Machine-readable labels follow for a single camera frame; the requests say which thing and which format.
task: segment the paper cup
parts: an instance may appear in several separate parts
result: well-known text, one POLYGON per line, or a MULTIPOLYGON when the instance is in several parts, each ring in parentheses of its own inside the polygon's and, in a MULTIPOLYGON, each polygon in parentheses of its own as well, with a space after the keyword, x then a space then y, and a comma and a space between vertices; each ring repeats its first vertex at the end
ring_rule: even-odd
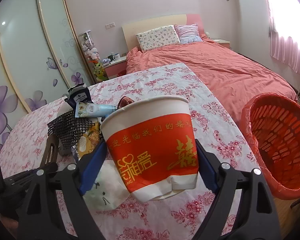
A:
POLYGON ((124 184, 139 201, 195 188, 197 150, 185 98, 134 102, 109 115, 100 129, 124 184))

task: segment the snack package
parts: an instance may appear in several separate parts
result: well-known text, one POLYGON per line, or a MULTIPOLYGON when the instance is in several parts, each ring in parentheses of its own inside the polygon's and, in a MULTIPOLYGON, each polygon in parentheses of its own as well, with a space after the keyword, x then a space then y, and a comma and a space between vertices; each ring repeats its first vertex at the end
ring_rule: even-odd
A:
POLYGON ((91 153, 94 150, 100 140, 99 134, 99 123, 96 122, 80 137, 76 147, 77 151, 74 154, 74 158, 77 162, 83 155, 91 153))
POLYGON ((196 187, 198 157, 185 98, 131 103, 109 115, 100 129, 125 186, 138 201, 196 187))
POLYGON ((116 106, 77 103, 74 117, 107 117, 117 110, 116 106))
POLYGON ((71 106, 74 110, 78 102, 90 102, 91 95, 90 91, 85 83, 78 84, 74 87, 69 88, 68 97, 65 98, 65 101, 71 106))

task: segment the wall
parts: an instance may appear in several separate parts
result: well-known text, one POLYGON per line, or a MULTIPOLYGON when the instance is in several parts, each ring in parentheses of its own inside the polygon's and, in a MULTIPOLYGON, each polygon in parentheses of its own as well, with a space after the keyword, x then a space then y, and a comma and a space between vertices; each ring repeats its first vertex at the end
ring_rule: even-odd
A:
POLYGON ((266 0, 238 0, 238 52, 281 75, 298 89, 300 76, 270 56, 269 16, 266 0))
POLYGON ((92 31, 102 58, 128 52, 121 26, 151 17, 199 13, 212 38, 229 40, 237 49, 235 0, 66 0, 77 34, 92 31), (105 25, 116 27, 106 30, 105 25))

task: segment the table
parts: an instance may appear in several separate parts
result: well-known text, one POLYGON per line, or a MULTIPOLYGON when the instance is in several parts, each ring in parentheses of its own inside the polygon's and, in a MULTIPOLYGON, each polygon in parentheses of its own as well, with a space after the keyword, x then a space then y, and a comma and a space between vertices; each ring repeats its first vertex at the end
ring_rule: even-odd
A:
POLYGON ((118 76, 123 76, 127 73, 127 57, 121 57, 118 60, 110 62, 109 65, 106 65, 104 68, 109 79, 116 78, 118 76))
POLYGON ((230 49, 230 42, 222 39, 212 39, 214 42, 220 44, 221 46, 230 49))
MULTIPOLYGON (((158 95, 181 95, 189 100, 194 135, 206 151, 238 170, 251 171, 258 167, 229 114, 183 63, 128 74, 89 89, 95 103, 112 105, 118 104, 123 96, 141 100, 158 95)), ((57 116, 62 104, 63 99, 58 99, 18 122, 0 152, 4 177, 39 166, 47 139, 47 123, 57 116)), ((59 169, 71 162, 74 162, 72 157, 58 157, 59 169)), ((193 237, 213 199, 214 194, 199 175, 195 189, 171 198, 140 204, 129 197, 114 210, 92 212, 92 215, 106 239, 185 240, 193 237)), ((240 190, 237 190, 223 233, 229 232, 234 224, 239 200, 240 190)), ((58 192, 58 201, 66 229, 75 235, 62 192, 58 192)))

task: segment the pillow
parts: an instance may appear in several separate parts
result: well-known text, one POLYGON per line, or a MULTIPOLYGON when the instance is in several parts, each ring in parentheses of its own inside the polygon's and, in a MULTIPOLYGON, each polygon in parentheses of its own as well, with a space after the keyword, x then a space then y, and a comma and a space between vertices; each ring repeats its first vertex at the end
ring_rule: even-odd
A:
POLYGON ((174 25, 179 36, 181 44, 202 41, 199 35, 197 24, 192 25, 174 25))
POLYGON ((173 25, 138 33, 136 36, 142 52, 166 45, 180 44, 179 37, 173 25))

